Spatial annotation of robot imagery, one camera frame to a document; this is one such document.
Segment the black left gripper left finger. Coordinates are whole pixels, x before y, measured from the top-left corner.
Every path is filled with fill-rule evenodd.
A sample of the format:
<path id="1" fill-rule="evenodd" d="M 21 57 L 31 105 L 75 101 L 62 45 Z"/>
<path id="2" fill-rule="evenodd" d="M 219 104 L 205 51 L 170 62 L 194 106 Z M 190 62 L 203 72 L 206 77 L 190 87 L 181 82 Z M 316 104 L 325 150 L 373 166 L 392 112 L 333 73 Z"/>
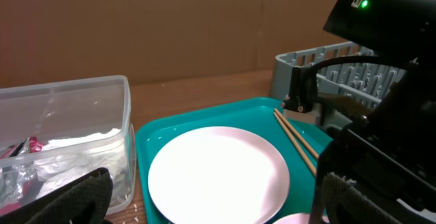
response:
<path id="1" fill-rule="evenodd" d="M 26 206 L 1 216 L 1 224 L 103 224 L 112 197 L 108 169 L 97 168 Z"/>

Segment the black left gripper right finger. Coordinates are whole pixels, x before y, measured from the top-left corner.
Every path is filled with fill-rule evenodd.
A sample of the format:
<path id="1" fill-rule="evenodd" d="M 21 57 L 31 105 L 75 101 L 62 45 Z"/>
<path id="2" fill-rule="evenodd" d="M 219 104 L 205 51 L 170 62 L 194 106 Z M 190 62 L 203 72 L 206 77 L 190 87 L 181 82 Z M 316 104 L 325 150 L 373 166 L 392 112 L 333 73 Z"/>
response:
<path id="1" fill-rule="evenodd" d="M 357 190 L 349 180 L 333 172 L 323 179 L 322 201 L 330 223 L 401 224 Z"/>

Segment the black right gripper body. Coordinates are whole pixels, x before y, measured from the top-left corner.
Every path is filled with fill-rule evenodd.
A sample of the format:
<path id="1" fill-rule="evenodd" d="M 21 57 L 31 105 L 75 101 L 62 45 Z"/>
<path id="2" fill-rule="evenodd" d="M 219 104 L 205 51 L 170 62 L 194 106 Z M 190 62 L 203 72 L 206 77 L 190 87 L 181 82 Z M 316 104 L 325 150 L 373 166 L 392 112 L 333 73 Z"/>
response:
<path id="1" fill-rule="evenodd" d="M 292 70 L 283 109 L 301 120 L 328 110 L 349 117 L 342 129 L 329 129 L 332 141 L 317 160 L 310 223 L 330 223 L 322 201 L 324 177 L 333 172 L 401 223 L 427 223 L 435 211 L 435 72 L 409 67 L 372 111 L 354 100 L 320 95 L 317 67 Z"/>

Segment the pink small bowl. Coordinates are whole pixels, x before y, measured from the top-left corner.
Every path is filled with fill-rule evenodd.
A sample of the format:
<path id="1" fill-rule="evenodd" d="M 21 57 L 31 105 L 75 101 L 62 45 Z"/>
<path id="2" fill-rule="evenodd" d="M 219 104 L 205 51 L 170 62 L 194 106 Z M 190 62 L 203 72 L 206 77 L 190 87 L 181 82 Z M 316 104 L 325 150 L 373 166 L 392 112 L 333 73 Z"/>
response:
<path id="1" fill-rule="evenodd" d="M 309 213 L 289 214 L 276 220 L 273 224 L 308 224 L 309 217 Z"/>

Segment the white napkin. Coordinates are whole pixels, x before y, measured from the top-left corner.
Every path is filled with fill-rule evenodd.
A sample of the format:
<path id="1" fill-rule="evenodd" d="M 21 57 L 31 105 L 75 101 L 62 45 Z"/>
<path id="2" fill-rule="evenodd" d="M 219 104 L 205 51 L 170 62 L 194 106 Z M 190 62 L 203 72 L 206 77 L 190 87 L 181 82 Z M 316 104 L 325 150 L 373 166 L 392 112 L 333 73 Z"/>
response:
<path id="1" fill-rule="evenodd" d="M 82 150 L 34 161 L 38 180 L 43 182 L 37 198 L 41 198 L 73 180 L 104 167 L 114 184 L 125 180 L 127 157 L 125 140 L 120 139 L 105 146 Z"/>

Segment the wooden chopstick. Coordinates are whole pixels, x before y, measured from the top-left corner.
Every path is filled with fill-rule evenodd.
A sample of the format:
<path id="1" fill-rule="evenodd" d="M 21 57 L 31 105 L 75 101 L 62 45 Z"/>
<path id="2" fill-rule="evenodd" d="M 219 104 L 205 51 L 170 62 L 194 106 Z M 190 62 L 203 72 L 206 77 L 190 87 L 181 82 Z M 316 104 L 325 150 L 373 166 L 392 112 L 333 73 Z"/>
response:
<path id="1" fill-rule="evenodd" d="M 288 127 L 285 125 L 282 118 L 279 117 L 279 114 L 277 112 L 273 113 L 277 122 L 280 124 L 282 130 L 292 143 L 293 147 L 296 149 L 297 153 L 299 154 L 300 158 L 304 161 L 305 165 L 309 169 L 309 171 L 312 173 L 313 177 L 316 176 L 316 168 L 312 164 L 309 157 L 305 154 L 304 150 L 302 149 L 301 145 L 298 143 L 297 139 L 294 137 L 294 134 L 288 129 Z"/>
<path id="2" fill-rule="evenodd" d="M 275 113 L 278 114 L 279 118 L 285 123 L 285 126 L 295 135 L 302 145 L 309 151 L 314 159 L 318 160 L 318 153 L 312 148 L 312 146 L 304 139 L 304 137 L 295 129 L 295 127 L 280 113 L 278 109 L 274 109 Z"/>

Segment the red foil wrapper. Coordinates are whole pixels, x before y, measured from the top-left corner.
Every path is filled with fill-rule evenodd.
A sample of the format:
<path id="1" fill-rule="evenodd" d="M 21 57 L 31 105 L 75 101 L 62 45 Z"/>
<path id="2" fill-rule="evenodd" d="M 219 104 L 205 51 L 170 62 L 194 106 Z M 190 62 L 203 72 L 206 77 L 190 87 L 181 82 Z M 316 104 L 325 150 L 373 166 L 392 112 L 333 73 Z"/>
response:
<path id="1" fill-rule="evenodd" d="M 24 159 L 29 154 L 40 152 L 43 146 L 35 136 L 27 137 L 19 144 L 4 148 L 1 151 L 1 159 Z M 33 162 L 1 166 L 1 215 L 20 208 L 35 181 L 37 173 L 33 169 Z"/>

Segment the pink round plate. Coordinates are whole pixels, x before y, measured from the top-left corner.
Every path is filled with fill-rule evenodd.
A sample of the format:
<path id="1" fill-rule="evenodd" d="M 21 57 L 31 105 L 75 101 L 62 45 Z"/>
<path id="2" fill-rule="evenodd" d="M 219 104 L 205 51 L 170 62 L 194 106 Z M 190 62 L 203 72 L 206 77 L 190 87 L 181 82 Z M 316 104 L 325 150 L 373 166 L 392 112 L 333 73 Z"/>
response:
<path id="1" fill-rule="evenodd" d="M 203 127 L 170 140 L 148 173 L 154 206 L 171 223 L 266 223 L 284 205 L 290 173 L 263 137 Z"/>

